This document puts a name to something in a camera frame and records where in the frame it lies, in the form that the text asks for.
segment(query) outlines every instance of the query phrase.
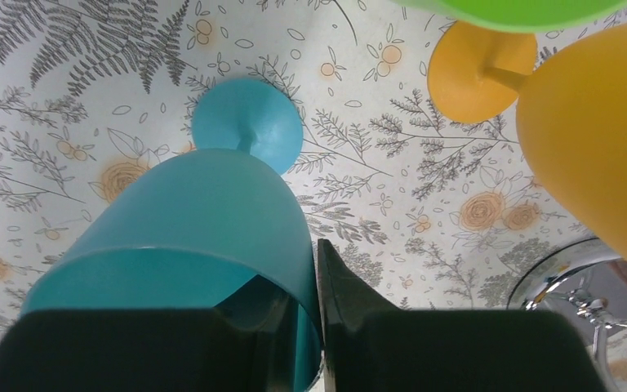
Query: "floral tablecloth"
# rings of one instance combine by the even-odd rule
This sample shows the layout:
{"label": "floral tablecloth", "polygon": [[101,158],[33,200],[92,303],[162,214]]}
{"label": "floral tablecloth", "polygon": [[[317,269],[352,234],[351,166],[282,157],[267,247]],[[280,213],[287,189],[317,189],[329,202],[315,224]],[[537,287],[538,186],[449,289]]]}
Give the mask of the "floral tablecloth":
{"label": "floral tablecloth", "polygon": [[[538,34],[538,64],[625,22],[627,7]],[[504,306],[533,263],[591,234],[523,161],[514,107],[478,124],[434,108],[425,75],[452,23],[381,0],[0,0],[0,336],[126,186],[195,148],[201,95],[244,76],[300,112],[284,178],[313,238],[403,308]]]}

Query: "blue glass base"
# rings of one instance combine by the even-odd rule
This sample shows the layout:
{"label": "blue glass base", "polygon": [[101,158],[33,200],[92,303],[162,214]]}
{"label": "blue glass base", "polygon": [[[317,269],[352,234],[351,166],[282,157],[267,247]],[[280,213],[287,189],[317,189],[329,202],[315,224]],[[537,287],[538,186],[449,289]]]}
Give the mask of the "blue glass base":
{"label": "blue glass base", "polygon": [[198,102],[191,124],[198,149],[239,149],[286,172],[301,152],[304,133],[294,104],[275,87],[234,79]]}

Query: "shiny metal surface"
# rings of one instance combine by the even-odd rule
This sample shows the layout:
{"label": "shiny metal surface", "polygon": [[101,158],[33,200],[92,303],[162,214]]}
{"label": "shiny metal surface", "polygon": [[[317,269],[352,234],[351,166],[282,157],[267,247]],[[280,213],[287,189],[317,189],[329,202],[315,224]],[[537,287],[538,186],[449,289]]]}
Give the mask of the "shiny metal surface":
{"label": "shiny metal surface", "polygon": [[601,240],[576,243],[544,259],[518,283],[508,308],[562,314],[593,345],[607,388],[618,390],[607,364],[607,339],[627,328],[627,262]]}

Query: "yellow cup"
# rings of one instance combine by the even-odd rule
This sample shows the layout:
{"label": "yellow cup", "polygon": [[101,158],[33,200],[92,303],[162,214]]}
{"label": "yellow cup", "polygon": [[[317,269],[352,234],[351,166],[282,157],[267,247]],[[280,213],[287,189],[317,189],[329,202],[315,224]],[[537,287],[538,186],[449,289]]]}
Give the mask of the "yellow cup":
{"label": "yellow cup", "polygon": [[563,49],[518,90],[537,180],[627,260],[627,24]]}

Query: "botanical print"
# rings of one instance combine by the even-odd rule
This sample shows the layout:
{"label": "botanical print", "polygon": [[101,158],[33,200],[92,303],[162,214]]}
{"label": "botanical print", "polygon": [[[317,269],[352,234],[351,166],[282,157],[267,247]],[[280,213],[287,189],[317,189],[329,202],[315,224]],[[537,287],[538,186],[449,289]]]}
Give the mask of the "botanical print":
{"label": "botanical print", "polygon": [[[195,108],[242,77],[300,116],[283,179],[312,240],[403,309],[504,307],[592,233],[532,175],[513,108],[462,124],[434,106],[431,53],[454,23],[390,1],[0,0],[0,336],[128,185],[201,148]],[[537,34],[536,66],[623,23],[627,7]]]}

